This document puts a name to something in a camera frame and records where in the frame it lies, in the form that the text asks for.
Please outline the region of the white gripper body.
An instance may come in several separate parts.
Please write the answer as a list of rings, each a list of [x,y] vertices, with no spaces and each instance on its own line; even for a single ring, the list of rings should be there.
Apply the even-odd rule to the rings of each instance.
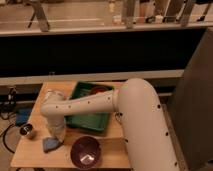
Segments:
[[[59,118],[48,118],[48,130],[52,137],[58,139],[60,142],[63,142],[66,137],[66,124],[63,117]]]

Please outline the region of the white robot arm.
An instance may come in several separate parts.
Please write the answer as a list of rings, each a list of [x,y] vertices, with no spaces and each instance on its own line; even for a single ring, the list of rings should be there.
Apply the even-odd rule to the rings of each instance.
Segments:
[[[158,94],[144,79],[132,78],[118,89],[73,100],[50,90],[41,105],[41,114],[57,138],[63,136],[67,115],[111,112],[121,115],[133,171],[180,171]]]

